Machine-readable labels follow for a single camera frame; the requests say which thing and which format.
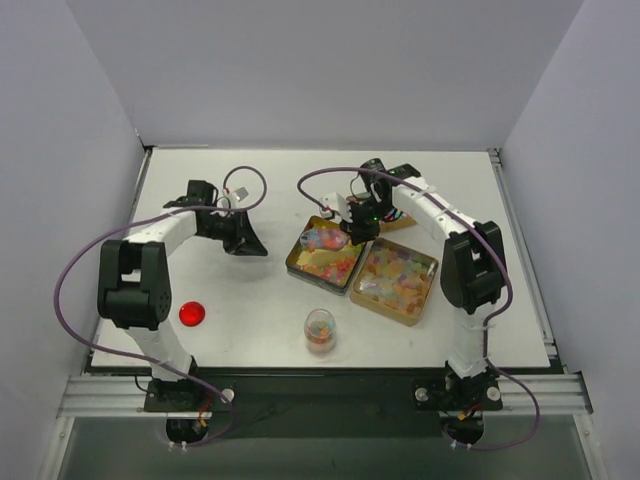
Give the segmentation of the silver metal scoop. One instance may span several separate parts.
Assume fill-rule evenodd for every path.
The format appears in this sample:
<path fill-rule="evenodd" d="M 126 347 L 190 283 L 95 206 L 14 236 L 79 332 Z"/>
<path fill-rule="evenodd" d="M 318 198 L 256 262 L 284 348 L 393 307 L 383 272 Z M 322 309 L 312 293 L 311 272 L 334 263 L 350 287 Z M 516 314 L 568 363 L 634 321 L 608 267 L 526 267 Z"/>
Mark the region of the silver metal scoop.
<path fill-rule="evenodd" d="M 313 228 L 299 237 L 302 247 L 309 252 L 316 250 L 339 251 L 349 243 L 349 236 L 340 229 Z"/>

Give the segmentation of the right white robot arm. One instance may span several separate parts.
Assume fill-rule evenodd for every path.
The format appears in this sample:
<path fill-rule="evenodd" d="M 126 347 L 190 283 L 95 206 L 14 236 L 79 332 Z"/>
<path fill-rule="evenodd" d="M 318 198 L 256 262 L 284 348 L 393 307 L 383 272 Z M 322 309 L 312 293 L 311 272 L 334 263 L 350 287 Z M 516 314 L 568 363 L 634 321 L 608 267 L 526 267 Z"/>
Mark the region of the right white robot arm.
<path fill-rule="evenodd" d="M 500 227 L 460 212 L 409 164 L 386 169 L 373 159 L 357 172 L 367 198 L 348 200 L 331 194 L 322 199 L 325 208 L 340 217 L 340 228 L 354 243 L 376 239 L 381 217 L 397 209 L 443 245 L 440 286 L 456 309 L 453 345 L 446 361 L 455 376 L 445 380 L 443 394 L 450 405 L 464 408 L 479 395 L 474 378 L 493 366 L 488 353 L 491 322 L 511 306 L 514 297 Z"/>

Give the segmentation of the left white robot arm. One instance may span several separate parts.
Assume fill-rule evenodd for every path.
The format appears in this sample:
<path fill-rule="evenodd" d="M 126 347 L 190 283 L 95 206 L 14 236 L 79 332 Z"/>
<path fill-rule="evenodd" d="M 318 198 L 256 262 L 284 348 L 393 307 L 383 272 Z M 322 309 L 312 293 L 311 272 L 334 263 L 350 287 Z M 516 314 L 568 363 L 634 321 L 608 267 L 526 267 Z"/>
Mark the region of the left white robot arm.
<path fill-rule="evenodd" d="M 190 411 L 201 403 L 202 384 L 189 377 L 194 357 L 171 325 L 172 289 L 168 259 L 185 241 L 200 237 L 222 243 L 225 253 L 265 257 L 243 203 L 246 188 L 231 190 L 191 180 L 184 195 L 167 202 L 161 218 L 123 240 L 101 245 L 97 308 L 99 315 L 124 331 L 151 366 L 152 378 L 170 382 L 168 400 Z"/>

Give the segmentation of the clear glass jar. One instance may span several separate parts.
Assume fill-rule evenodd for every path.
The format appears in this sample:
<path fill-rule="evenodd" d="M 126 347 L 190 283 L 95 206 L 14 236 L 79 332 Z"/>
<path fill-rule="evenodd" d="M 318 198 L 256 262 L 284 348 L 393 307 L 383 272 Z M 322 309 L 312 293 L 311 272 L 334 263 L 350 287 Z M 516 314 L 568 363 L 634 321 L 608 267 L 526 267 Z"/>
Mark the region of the clear glass jar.
<path fill-rule="evenodd" d="M 327 354 L 335 346 L 336 323 L 326 309 L 312 310 L 307 315 L 303 332 L 307 349 L 316 355 Z"/>

